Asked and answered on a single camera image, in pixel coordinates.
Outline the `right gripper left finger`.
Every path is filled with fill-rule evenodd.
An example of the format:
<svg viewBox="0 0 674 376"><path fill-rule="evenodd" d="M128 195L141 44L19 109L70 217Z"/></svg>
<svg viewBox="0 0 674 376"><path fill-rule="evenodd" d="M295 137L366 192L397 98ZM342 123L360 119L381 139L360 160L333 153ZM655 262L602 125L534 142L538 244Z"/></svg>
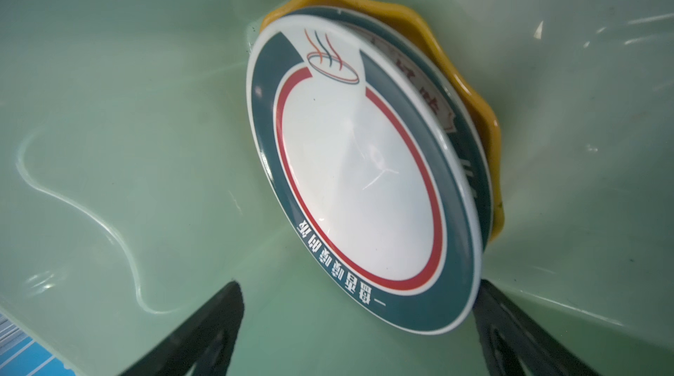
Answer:
<svg viewBox="0 0 674 376"><path fill-rule="evenodd" d="M124 375L225 375L245 305L240 284L231 281Z"/></svg>

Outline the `yellow dotted plate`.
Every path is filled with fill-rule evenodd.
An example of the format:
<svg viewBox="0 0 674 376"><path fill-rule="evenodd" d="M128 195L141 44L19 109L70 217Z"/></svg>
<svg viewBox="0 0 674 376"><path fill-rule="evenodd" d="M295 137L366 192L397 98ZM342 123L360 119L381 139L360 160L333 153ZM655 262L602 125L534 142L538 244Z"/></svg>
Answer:
<svg viewBox="0 0 674 376"><path fill-rule="evenodd" d="M501 130L493 109L456 70L456 67L447 57L427 22L409 7L376 0L291 0L282 7L267 14L263 18L261 26L266 28L270 23L279 18L293 14L302 8L315 6L355 10L382 21L405 37L408 37L414 45L430 57L431 61L449 79L449 82L458 91L459 96L468 109L470 117L477 127L491 178L493 179L493 193L495 195L495 212L493 213L493 217L496 219L496 223L488 243L493 241L502 232L505 224L505 212L500 187Z"/></svg>

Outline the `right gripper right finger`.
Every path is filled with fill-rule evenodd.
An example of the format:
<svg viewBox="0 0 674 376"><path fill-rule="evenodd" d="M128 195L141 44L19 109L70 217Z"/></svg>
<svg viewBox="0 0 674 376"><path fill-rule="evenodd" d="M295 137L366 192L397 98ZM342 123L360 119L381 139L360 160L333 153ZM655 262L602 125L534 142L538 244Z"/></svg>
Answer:
<svg viewBox="0 0 674 376"><path fill-rule="evenodd" d="M599 375L486 279L473 314L491 375Z"/></svg>

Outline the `white plate green lettered rim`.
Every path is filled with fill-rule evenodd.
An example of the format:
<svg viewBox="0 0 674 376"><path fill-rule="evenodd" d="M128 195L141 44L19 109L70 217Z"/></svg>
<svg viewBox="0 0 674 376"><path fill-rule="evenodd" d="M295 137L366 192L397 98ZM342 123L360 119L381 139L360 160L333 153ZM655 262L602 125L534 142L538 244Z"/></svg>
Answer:
<svg viewBox="0 0 674 376"><path fill-rule="evenodd" d="M408 37L367 14L328 6L305 7L293 14L315 15L340 23L377 47L400 69L455 149L476 204L483 244L487 244L496 223L493 179L477 127L449 79Z"/></svg>

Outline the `light green plastic bin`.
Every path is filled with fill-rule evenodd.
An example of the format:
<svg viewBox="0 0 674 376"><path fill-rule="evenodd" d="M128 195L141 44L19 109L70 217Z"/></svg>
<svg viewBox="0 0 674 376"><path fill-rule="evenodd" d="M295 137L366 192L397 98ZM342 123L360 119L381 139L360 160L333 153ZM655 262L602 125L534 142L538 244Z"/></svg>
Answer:
<svg viewBox="0 0 674 376"><path fill-rule="evenodd" d="M397 330L264 176L249 48L287 0L1 0L4 375L116 375L228 281L232 375L484 375L475 323ZM673 372L673 0L410 7L502 131L484 274L603 375Z"/></svg>

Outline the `white plate striped green rim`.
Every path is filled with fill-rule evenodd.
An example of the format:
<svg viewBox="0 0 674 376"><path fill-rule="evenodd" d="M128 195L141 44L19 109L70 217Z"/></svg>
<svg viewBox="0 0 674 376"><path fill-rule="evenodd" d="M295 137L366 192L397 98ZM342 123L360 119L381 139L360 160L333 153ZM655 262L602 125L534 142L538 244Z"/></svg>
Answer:
<svg viewBox="0 0 674 376"><path fill-rule="evenodd" d="M321 268L391 326L440 335L477 298L477 206L416 87L354 30L291 14L257 37L247 110L277 201Z"/></svg>

